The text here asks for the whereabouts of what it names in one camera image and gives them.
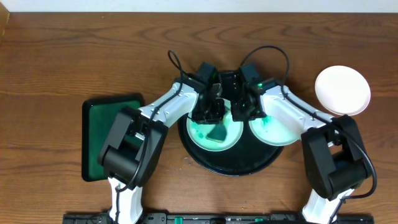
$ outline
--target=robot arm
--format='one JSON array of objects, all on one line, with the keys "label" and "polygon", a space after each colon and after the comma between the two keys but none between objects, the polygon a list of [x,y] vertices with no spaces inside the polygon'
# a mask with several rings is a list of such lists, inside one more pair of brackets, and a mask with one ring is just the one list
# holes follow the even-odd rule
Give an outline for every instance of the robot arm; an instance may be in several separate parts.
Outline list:
[{"label": "robot arm", "polygon": [[[119,223],[122,224],[135,224],[142,214],[141,187],[155,170],[169,127],[191,111],[192,120],[197,123],[217,123],[223,119],[223,101],[217,99],[222,83],[214,76],[215,71],[215,67],[204,63],[197,73],[197,80],[177,80],[170,91],[152,104],[138,110],[125,108],[118,113],[98,157],[113,188],[110,211],[113,220],[117,207],[115,188],[124,187],[133,178],[143,152],[143,145],[136,146],[137,139],[148,138],[147,149],[142,169],[138,170],[133,183],[136,187],[128,185],[127,190],[119,194]],[[239,68],[236,78],[245,88],[245,95],[242,100],[231,102],[234,121],[273,116],[301,136],[307,178],[313,187],[302,213],[308,222],[328,223],[340,199],[352,193],[371,175],[368,165],[363,162],[361,154],[351,150],[354,148],[351,142],[328,124],[314,119],[286,100],[277,80],[263,80],[251,64]],[[155,107],[172,96],[180,85],[183,85],[181,92],[158,110],[148,128]],[[353,119],[348,116],[334,118],[322,113],[297,98],[286,86],[284,90],[301,107],[351,133],[363,146]],[[328,147],[332,145],[343,145],[343,150],[331,155]]]}]

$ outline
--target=white bowl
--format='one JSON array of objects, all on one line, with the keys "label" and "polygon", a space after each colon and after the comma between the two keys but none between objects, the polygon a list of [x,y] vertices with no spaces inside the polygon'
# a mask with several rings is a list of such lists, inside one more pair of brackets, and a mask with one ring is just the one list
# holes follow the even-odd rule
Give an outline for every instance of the white bowl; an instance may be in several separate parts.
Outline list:
[{"label": "white bowl", "polygon": [[359,114],[371,100],[366,79],[356,70],[341,65],[328,67],[318,75],[315,93],[328,111],[339,115]]}]

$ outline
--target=black round tray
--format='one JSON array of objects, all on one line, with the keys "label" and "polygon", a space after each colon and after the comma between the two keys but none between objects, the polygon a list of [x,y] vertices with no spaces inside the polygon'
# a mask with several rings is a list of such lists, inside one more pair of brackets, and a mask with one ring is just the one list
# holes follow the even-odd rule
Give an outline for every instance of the black round tray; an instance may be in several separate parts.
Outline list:
[{"label": "black round tray", "polygon": [[220,152],[207,151],[192,141],[187,131],[186,116],[179,119],[178,132],[185,149],[197,163],[213,172],[229,176],[259,172],[269,166],[283,148],[260,141],[253,135],[248,122],[244,122],[239,141],[231,148]]}]

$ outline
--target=white plate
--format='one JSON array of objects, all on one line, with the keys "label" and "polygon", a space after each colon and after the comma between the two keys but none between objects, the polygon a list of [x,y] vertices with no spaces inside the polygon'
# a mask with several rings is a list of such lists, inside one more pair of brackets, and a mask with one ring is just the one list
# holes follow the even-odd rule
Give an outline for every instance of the white plate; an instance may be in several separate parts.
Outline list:
[{"label": "white plate", "polygon": [[249,121],[249,126],[255,137],[271,146],[287,146],[300,138],[276,118],[269,115]]},{"label": "white plate", "polygon": [[356,70],[336,65],[322,71],[315,81],[319,102],[335,114],[356,115],[368,106],[371,89]]}]

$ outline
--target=green plate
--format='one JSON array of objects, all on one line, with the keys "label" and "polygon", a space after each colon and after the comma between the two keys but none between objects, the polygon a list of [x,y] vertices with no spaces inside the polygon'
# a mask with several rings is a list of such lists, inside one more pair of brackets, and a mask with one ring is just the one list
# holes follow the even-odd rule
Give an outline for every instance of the green plate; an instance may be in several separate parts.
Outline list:
[{"label": "green plate", "polygon": [[108,136],[117,113],[129,106],[138,109],[144,105],[141,94],[97,98],[83,103],[81,149],[81,177],[91,182],[104,180],[104,169],[97,163],[98,154]]}]

